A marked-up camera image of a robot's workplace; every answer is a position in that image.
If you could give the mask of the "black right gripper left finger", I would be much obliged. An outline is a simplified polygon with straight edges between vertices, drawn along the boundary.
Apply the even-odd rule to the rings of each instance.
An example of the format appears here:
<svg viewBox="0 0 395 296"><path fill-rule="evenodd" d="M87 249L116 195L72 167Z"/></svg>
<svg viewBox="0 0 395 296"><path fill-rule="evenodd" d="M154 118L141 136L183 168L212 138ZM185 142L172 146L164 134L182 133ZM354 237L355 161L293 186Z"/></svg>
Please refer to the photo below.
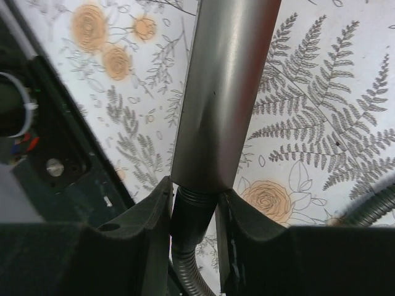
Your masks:
<svg viewBox="0 0 395 296"><path fill-rule="evenodd" d="M84 223L1 225L2 295L165 295L173 188L98 228Z"/></svg>

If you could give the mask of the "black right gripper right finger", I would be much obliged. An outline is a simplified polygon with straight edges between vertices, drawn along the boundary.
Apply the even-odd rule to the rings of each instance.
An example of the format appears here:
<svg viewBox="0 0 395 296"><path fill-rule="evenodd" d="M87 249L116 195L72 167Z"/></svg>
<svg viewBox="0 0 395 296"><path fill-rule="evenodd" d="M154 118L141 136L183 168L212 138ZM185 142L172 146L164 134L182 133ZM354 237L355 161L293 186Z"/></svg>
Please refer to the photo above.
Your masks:
<svg viewBox="0 0 395 296"><path fill-rule="evenodd" d="M227 295L394 294L391 228L286 228L235 191L220 196L216 219Z"/></svg>

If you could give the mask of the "grey handheld shower head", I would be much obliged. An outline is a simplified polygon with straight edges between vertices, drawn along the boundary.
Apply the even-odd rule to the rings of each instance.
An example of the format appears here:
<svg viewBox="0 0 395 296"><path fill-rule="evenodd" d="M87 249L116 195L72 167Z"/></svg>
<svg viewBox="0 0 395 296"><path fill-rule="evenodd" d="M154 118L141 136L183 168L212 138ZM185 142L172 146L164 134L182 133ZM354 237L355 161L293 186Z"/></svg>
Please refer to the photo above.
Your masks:
<svg viewBox="0 0 395 296"><path fill-rule="evenodd" d="M279 10L274 0L199 3L172 160L180 187L233 186Z"/></svg>

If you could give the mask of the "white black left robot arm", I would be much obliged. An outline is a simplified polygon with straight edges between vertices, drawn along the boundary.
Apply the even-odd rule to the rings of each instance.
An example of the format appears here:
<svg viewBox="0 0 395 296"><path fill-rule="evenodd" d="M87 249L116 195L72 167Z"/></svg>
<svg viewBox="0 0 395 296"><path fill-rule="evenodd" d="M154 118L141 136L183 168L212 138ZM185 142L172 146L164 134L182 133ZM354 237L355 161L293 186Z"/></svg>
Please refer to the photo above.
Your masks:
<svg viewBox="0 0 395 296"><path fill-rule="evenodd" d="M1 223L39 223L40 215L13 174L12 147L25 127L27 92L10 73L1 72Z"/></svg>

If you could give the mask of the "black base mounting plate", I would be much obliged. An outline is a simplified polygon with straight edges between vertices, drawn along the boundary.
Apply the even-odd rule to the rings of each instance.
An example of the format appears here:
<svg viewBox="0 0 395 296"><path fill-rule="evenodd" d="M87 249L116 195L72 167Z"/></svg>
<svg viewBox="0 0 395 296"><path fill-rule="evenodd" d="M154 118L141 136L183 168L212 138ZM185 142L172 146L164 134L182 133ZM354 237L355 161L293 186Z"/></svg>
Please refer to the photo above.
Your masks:
<svg viewBox="0 0 395 296"><path fill-rule="evenodd" d="M27 92L13 174L45 221L99 226L134 205L15 1L1 2L1 72Z"/></svg>

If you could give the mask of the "floral patterned table mat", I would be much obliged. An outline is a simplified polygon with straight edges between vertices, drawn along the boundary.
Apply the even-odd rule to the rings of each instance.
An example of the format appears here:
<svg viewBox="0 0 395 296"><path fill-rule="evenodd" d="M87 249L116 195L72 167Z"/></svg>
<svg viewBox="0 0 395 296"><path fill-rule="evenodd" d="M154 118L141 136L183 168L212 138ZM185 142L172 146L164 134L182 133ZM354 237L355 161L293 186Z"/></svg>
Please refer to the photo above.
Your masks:
<svg viewBox="0 0 395 296"><path fill-rule="evenodd" d="M170 171L197 1L19 1L135 202ZM283 1L234 188L334 225L394 179L394 2Z"/></svg>

